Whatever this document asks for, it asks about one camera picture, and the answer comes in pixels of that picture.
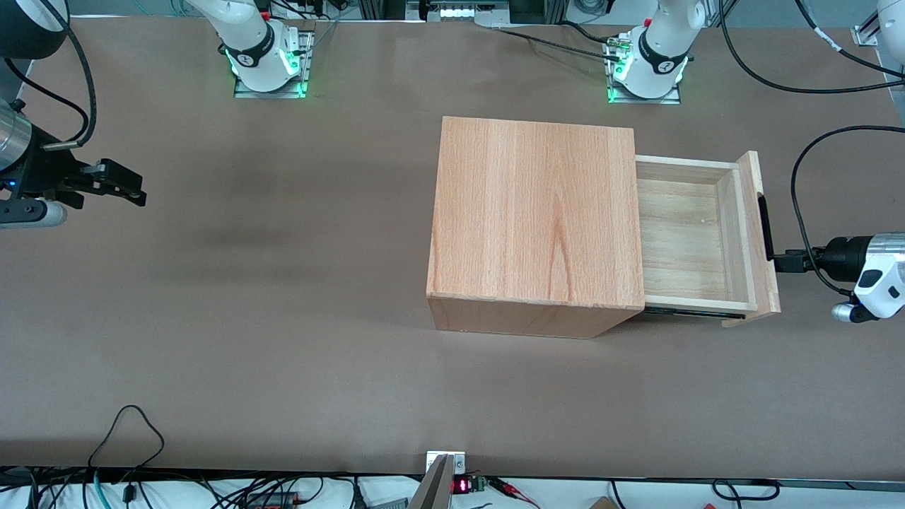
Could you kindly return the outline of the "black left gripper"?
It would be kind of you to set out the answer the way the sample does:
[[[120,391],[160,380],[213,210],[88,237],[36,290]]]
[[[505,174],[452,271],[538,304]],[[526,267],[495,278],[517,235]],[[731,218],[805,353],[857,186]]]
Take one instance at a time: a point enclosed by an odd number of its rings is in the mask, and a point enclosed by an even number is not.
[[[776,273],[804,274],[817,268],[833,281],[856,283],[862,274],[870,242],[872,236],[837,236],[825,246],[775,253],[772,261]]]

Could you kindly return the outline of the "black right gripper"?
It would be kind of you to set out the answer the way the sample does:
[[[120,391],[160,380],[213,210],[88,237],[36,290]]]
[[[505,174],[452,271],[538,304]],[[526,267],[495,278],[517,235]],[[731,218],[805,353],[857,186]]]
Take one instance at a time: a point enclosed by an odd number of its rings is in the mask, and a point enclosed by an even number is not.
[[[101,185],[70,186],[66,182],[71,177],[78,180],[82,174]],[[109,194],[139,207],[145,206],[148,199],[142,191],[143,177],[138,173],[109,158],[87,165],[74,158],[70,151],[26,149],[13,164],[2,170],[1,183],[3,191],[10,191],[11,199],[47,199],[74,210],[84,208],[82,194]]]

